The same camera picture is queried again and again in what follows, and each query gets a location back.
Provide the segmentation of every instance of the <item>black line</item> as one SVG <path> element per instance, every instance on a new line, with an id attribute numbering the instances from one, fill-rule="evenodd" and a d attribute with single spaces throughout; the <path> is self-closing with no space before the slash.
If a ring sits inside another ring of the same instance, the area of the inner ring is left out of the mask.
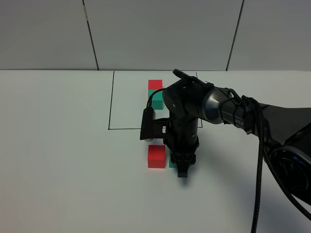
<path id="1" fill-rule="evenodd" d="M 230 55 L 229 55 L 226 71 L 228 71 L 228 67 L 229 67 L 229 63 L 230 63 L 230 59 L 231 59 L 231 54 L 232 54 L 233 46 L 234 46 L 234 43 L 235 43 L 235 38 L 237 36 L 237 32 L 238 32 L 238 28 L 239 28 L 239 24 L 240 24 L 240 19 L 241 19 L 243 7 L 244 7 L 244 0 L 242 1 L 242 5 L 241 5 L 241 9 L 240 9 L 240 14 L 239 14 L 239 19 L 238 19 L 237 27 L 235 29 L 235 33 L 234 33 L 234 37 L 233 37 L 231 51 L 230 51 Z"/>
<path id="2" fill-rule="evenodd" d="M 120 69 L 117 67 L 112 67 L 110 69 L 101 69 L 101 70 L 116 70 L 116 71 L 172 71 L 172 69 Z M 209 69 L 209 70 L 205 70 L 205 69 L 196 69 L 197 71 L 224 71 L 223 69 Z M 184 71 L 196 71 L 196 70 L 192 70 L 192 69 L 187 69 Z"/>
<path id="3" fill-rule="evenodd" d="M 140 128 L 120 128 L 120 129 L 108 129 L 108 130 L 140 130 Z"/>
<path id="4" fill-rule="evenodd" d="M 113 94 L 113 82 L 115 80 L 115 71 L 113 71 L 113 76 L 112 76 L 112 88 L 111 88 L 111 100 L 110 100 L 110 113 L 109 113 L 109 125 L 108 125 L 108 130 L 110 130 L 110 119 L 111 119 L 111 108 L 112 108 L 112 94 Z"/>
<path id="5" fill-rule="evenodd" d="M 97 62 L 97 57 L 96 57 L 96 52 L 95 52 L 94 43 L 93 43 L 93 38 L 92 38 L 92 33 L 91 33 L 91 29 L 90 29 L 89 23 L 88 23 L 88 17 L 87 17 L 87 13 L 86 13 L 86 5 L 84 4 L 84 0 L 82 0 L 82 3 L 83 3 L 84 11 L 85 11 L 85 14 L 86 14 L 86 23 L 87 23 L 89 37 L 90 37 L 91 43 L 92 43 L 92 48 L 93 48 L 93 53 L 94 53 L 94 57 L 95 57 L 96 67 L 97 67 L 97 70 L 99 70 L 98 62 Z"/>

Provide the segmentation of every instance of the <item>robotic arm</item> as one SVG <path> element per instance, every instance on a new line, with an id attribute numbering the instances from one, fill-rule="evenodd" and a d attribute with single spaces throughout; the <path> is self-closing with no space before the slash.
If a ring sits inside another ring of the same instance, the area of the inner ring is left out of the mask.
<path id="1" fill-rule="evenodd" d="M 267 104 L 256 108 L 253 99 L 239 97 L 233 89 L 215 87 L 178 69 L 173 73 L 181 80 L 162 89 L 170 116 L 155 119 L 151 95 L 143 112 L 140 139 L 163 138 L 173 153 L 171 161 L 177 165 L 178 177 L 187 177 L 188 168 L 195 163 L 198 119 L 233 124 L 259 137 L 259 106 L 265 162 L 281 188 L 311 205 L 311 108 Z"/>

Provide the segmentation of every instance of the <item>red cube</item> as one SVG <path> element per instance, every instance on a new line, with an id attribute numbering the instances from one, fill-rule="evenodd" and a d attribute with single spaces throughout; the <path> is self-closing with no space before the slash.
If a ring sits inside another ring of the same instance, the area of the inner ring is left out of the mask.
<path id="1" fill-rule="evenodd" d="M 162 80 L 148 80 L 148 90 L 159 90 L 162 88 Z"/>
<path id="2" fill-rule="evenodd" d="M 165 168 L 165 146 L 164 145 L 149 145 L 148 167 L 149 168 Z"/>

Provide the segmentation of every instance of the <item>white wall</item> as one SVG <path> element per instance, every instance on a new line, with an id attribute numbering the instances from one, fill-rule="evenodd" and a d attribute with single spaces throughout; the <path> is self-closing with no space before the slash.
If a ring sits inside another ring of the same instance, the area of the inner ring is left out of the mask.
<path id="1" fill-rule="evenodd" d="M 99 69 L 225 70 L 242 0 L 87 0 Z"/>
<path id="2" fill-rule="evenodd" d="M 0 69 L 97 69 L 81 0 L 2 0 Z"/>
<path id="3" fill-rule="evenodd" d="M 311 1 L 245 0 L 229 70 L 311 70 Z"/>

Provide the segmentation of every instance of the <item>block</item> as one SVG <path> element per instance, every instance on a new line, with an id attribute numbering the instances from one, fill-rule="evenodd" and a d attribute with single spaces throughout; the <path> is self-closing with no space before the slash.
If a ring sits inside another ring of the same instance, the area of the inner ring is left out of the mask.
<path id="1" fill-rule="evenodd" d="M 172 155 L 172 151 L 170 150 L 169 167 L 177 168 L 177 165 L 176 165 L 176 164 L 173 164 L 173 163 L 171 162 L 171 156 L 173 156 L 173 155 Z"/>
<path id="2" fill-rule="evenodd" d="M 162 88 L 162 80 L 148 80 L 148 90 L 158 90 Z"/>
<path id="3" fill-rule="evenodd" d="M 148 98 L 152 93 L 154 93 L 156 90 L 148 90 Z M 152 97 L 152 105 L 155 110 L 163 110 L 164 104 L 163 104 L 163 97 L 162 97 L 162 91 L 156 93 Z"/>
<path id="4" fill-rule="evenodd" d="M 164 145 L 149 145 L 148 167 L 149 168 L 165 168 L 165 146 Z"/>

